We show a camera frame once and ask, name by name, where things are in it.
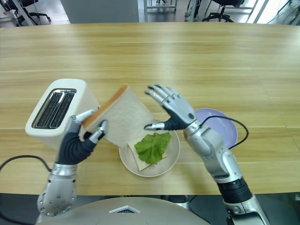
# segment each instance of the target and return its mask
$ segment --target black cable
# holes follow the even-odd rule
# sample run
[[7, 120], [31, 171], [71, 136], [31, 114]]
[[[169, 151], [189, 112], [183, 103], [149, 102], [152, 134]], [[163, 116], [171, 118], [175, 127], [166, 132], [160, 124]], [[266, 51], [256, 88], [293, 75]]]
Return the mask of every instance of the black cable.
[[286, 16], [286, 18], [285, 18], [285, 19], [283, 20], [283, 22], [282, 22], [283, 25], [284, 25], [284, 23], [285, 23], [285, 20], [286, 20], [291, 14], [293, 14], [293, 13], [297, 10], [298, 7], [299, 7], [299, 4], [296, 5], [295, 9], [294, 9], [289, 15]]
[[[0, 171], [3, 169], [3, 167], [4, 167], [7, 163], [9, 163], [10, 161], [15, 160], [15, 159], [17, 159], [17, 158], [36, 158], [36, 159], [40, 160], [40, 161], [44, 164], [44, 166], [46, 167], [46, 169], [47, 169], [49, 172], [51, 172], [50, 167], [47, 165], [47, 163], [46, 163], [41, 157], [39, 157], [39, 156], [33, 156], [33, 155], [21, 155], [21, 156], [14, 156], [14, 157], [11, 157], [11, 158], [9, 158], [8, 160], [6, 160], [4, 163], [2, 163], [2, 164], [0, 165]], [[3, 214], [1, 213], [1, 211], [0, 211], [0, 218], [3, 219], [3, 220], [5, 220], [5, 221], [8, 221], [8, 222], [10, 222], [10, 223], [14, 223], [14, 224], [20, 224], [20, 225], [34, 225], [34, 224], [24, 223], [24, 222], [21, 222], [21, 221], [17, 221], [17, 220], [14, 220], [14, 219], [10, 219], [10, 218], [6, 217], [5, 215], [3, 215]]]
[[15, 159], [17, 159], [17, 158], [36, 158], [36, 159], [40, 160], [40, 161], [44, 164], [44, 166], [46, 167], [46, 169], [47, 169], [49, 172], [51, 172], [51, 169], [48, 167], [48, 165], [47, 165], [47, 163], [45, 162], [45, 160], [43, 160], [43, 159], [42, 159], [41, 157], [39, 157], [39, 156], [33, 156], [33, 155], [21, 155], [21, 156], [14, 156], [14, 157], [11, 157], [11, 158], [9, 158], [8, 160], [6, 160], [4, 163], [2, 163], [2, 164], [0, 165], [0, 171], [3, 169], [3, 167], [4, 167], [7, 163], [9, 163], [10, 161], [15, 160]]
[[199, 218], [203, 219], [204, 221], [206, 221], [207, 223], [210, 224], [210, 222], [206, 219], [206, 218], [203, 218], [201, 216], [199, 216], [197, 213], [195, 213], [191, 207], [191, 203], [192, 201], [197, 197], [197, 195], [195, 195], [194, 197], [192, 197], [190, 200], [189, 200], [189, 209], [192, 211], [192, 213], [194, 213], [196, 216], [198, 216]]
[[231, 146], [231, 147], [228, 148], [228, 149], [232, 149], [232, 148], [234, 148], [235, 146], [238, 146], [239, 144], [242, 144], [242, 143], [248, 138], [248, 136], [249, 136], [249, 131], [248, 131], [247, 127], [246, 127], [244, 124], [242, 124], [242, 123], [239, 122], [238, 120], [235, 120], [235, 119], [233, 119], [233, 118], [229, 118], [229, 117], [226, 117], [226, 116], [209, 116], [209, 117], [207, 117], [207, 118], [202, 122], [202, 124], [200, 124], [200, 127], [202, 127], [203, 124], [204, 124], [207, 120], [209, 120], [210, 118], [222, 118], [222, 119], [226, 119], [226, 120], [232, 120], [232, 121], [234, 121], [234, 122], [240, 124], [240, 125], [245, 129], [245, 131], [246, 131], [246, 136], [244, 137], [244, 139], [241, 140], [240, 142], [234, 144], [233, 146]]
[[293, 9], [294, 9], [295, 7], [297, 7], [297, 6], [298, 6], [298, 5], [295, 5], [294, 7], [288, 9], [287, 11], [283, 12], [282, 14], [278, 14], [278, 11], [277, 11], [276, 16], [274, 16], [274, 18], [271, 19], [271, 20], [270, 20], [269, 22], [267, 22], [266, 24], [269, 24], [270, 22], [272, 22], [273, 20], [279, 18], [279, 17], [282, 16], [283, 14], [286, 14], [286, 13], [290, 12], [291, 10], [293, 10]]

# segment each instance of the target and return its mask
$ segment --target purple plate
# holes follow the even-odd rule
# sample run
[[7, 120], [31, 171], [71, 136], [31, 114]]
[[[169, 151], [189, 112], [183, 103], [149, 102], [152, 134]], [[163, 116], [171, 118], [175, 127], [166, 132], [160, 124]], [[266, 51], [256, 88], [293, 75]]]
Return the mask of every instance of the purple plate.
[[[203, 122], [209, 116], [226, 116], [224, 113], [216, 109], [197, 109], [196, 116], [199, 122]], [[227, 148], [230, 148], [238, 141], [238, 130], [236, 129], [235, 124], [231, 120], [226, 120], [222, 118], [211, 118], [205, 122], [211, 129], [218, 132], [224, 141], [224, 145]]]

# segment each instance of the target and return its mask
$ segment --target white plate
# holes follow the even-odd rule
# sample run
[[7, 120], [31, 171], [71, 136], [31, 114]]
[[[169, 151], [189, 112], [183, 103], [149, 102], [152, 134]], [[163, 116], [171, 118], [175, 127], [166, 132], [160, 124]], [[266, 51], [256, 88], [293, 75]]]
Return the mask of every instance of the white plate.
[[132, 173], [141, 176], [141, 177], [157, 177], [160, 176], [166, 172], [168, 172], [176, 163], [179, 153], [180, 153], [180, 142], [179, 138], [175, 131], [165, 131], [165, 130], [157, 130], [157, 131], [144, 131], [143, 134], [141, 134], [142, 137], [144, 137], [147, 134], [154, 134], [154, 132], [158, 134], [163, 134], [169, 132], [172, 136], [170, 139], [170, 142], [168, 144], [168, 147], [166, 149], [167, 157], [160, 160], [156, 165], [151, 165], [148, 168], [139, 171], [135, 162], [135, 158], [132, 154], [132, 151], [128, 144], [123, 147], [119, 148], [119, 155], [122, 160], [122, 163], [124, 166], [131, 171]]

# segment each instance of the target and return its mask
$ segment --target office chair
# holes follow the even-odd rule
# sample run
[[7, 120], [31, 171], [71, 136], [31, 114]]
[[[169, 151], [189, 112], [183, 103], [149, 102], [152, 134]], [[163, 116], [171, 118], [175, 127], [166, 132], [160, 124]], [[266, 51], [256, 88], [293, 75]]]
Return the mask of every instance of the office chair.
[[[37, 16], [38, 18], [40, 16], [46, 16], [48, 21], [50, 22], [51, 19], [50, 17], [48, 17], [47, 14], [43, 14], [43, 13], [37, 13], [37, 12], [32, 12], [32, 13], [29, 13], [25, 7], [27, 6], [30, 6], [36, 2], [38, 2], [38, 0], [18, 0], [20, 2], [20, 5], [21, 7], [23, 8], [24, 12], [27, 14], [27, 16], [32, 20], [32, 22], [37, 25], [37, 23], [33, 20], [32, 16]], [[17, 23], [17, 26], [19, 26], [19, 24], [21, 24], [25, 19], [24, 17], [21, 15], [21, 16], [18, 16], [18, 8], [17, 6], [14, 4], [14, 2], [12, 0], [0, 0], [0, 5], [2, 5], [2, 7], [4, 8], [5, 11], [9, 12], [11, 10], [15, 10], [14, 14], [17, 16], [17, 20], [18, 20], [18, 23]]]
[[233, 23], [233, 20], [230, 19], [228, 14], [224, 14], [225, 6], [234, 6], [236, 8], [240, 7], [241, 4], [244, 3], [244, 0], [213, 0], [214, 2], [220, 4], [222, 6], [221, 13], [210, 13], [210, 15], [204, 18], [202, 21], [209, 21], [211, 19], [219, 19], [225, 20], [225, 22]]

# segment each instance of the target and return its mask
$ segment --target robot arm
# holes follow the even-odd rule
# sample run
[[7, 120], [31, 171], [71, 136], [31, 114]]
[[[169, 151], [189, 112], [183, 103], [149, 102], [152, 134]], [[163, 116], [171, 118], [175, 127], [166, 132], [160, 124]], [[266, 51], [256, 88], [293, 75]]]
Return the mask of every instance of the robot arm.
[[175, 90], [161, 85], [148, 86], [145, 93], [152, 96], [169, 113], [166, 122], [148, 124], [146, 130], [184, 129], [186, 140], [202, 158], [208, 172], [217, 183], [223, 202], [230, 214], [230, 225], [269, 225], [255, 195], [245, 182], [233, 153], [224, 146], [220, 134], [200, 124], [190, 104]]
[[37, 199], [37, 207], [40, 211], [37, 223], [72, 208], [76, 200], [77, 164], [92, 153], [97, 142], [106, 133], [107, 121], [104, 120], [95, 133], [86, 133], [85, 140], [83, 142], [79, 140], [81, 124], [93, 112], [88, 110], [77, 116], [71, 116], [48, 182]]

